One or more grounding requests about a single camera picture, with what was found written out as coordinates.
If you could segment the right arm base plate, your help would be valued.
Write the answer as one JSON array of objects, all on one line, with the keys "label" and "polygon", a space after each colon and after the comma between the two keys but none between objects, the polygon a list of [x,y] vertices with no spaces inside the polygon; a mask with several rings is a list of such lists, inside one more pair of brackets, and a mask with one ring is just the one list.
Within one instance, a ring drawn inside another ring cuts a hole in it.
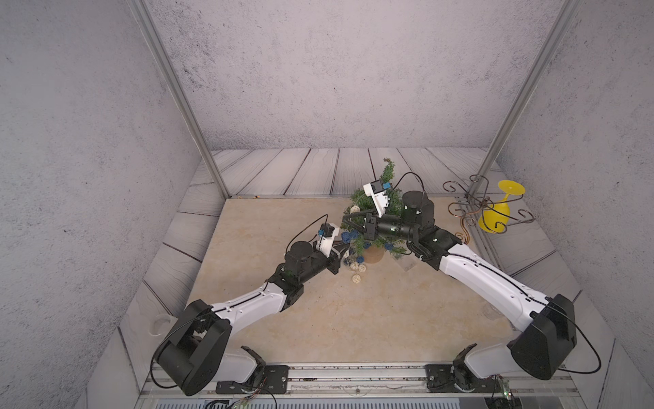
[{"label": "right arm base plate", "polygon": [[453,364],[430,364],[424,366],[427,390],[430,393],[482,393],[499,392],[496,377],[479,379],[468,370]]}]

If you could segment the string light with rattan balls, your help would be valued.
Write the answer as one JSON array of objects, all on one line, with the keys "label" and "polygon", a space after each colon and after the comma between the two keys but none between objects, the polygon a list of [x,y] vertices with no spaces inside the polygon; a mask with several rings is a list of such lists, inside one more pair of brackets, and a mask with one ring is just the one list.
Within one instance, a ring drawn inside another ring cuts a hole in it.
[{"label": "string light with rattan balls", "polygon": [[[344,214],[362,210],[371,209],[362,209],[354,204]],[[350,245],[344,263],[353,271],[352,282],[354,284],[359,284],[362,281],[362,274],[367,271],[368,267],[380,262],[385,254],[390,255],[396,260],[411,254],[411,251],[406,247],[407,241],[404,240],[380,238],[374,241],[367,241],[362,236],[359,236],[357,232],[350,233],[345,228],[341,237],[344,243]]]}]

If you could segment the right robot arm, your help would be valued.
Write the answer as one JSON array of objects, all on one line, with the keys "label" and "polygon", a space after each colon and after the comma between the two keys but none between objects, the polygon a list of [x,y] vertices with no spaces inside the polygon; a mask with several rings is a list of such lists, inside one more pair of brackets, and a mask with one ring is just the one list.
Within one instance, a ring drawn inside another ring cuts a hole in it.
[{"label": "right robot arm", "polygon": [[344,225],[365,240],[402,240],[408,250],[433,269],[461,282],[504,315],[519,332],[512,340],[489,347],[471,344],[452,363],[454,383],[469,392],[481,379],[523,371],[549,380],[577,345],[574,305],[561,294],[553,298],[490,266],[460,238],[434,222],[434,203],[423,192],[403,196],[400,215],[386,212],[387,198],[374,194],[374,209],[347,213]]}]

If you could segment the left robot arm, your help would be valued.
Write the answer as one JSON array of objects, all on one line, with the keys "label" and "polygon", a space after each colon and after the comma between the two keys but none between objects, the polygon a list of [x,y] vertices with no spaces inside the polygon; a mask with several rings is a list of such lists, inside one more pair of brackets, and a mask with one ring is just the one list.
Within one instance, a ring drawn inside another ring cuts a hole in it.
[{"label": "left robot arm", "polygon": [[304,293],[304,284],[324,270],[339,272],[349,244],[298,241],[284,262],[262,286],[224,303],[198,299],[184,309],[153,353],[153,361],[184,395],[192,396],[209,383],[240,384],[253,390],[263,381],[266,363],[252,348],[228,354],[230,337],[259,320],[291,307]]}]

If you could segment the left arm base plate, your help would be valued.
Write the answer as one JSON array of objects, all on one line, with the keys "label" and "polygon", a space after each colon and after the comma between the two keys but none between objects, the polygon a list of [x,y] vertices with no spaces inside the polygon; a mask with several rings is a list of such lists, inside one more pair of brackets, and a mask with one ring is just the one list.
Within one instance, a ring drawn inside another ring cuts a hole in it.
[{"label": "left arm base plate", "polygon": [[218,395],[249,395],[254,392],[270,392],[274,395],[284,395],[288,389],[290,367],[286,365],[271,365],[259,367],[242,383],[223,381],[216,384]]}]

